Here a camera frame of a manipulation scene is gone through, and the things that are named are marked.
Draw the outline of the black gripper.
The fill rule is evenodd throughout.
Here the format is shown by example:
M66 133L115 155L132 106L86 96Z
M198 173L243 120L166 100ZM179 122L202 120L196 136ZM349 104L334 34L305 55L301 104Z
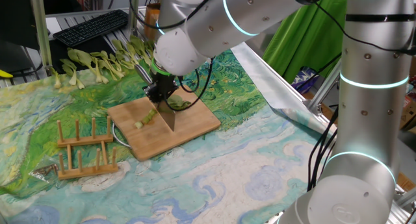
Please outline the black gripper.
M166 99L168 104L178 104L179 96L174 94L178 89L175 77L174 75L156 74L155 84L144 87L147 98L152 103L160 103Z

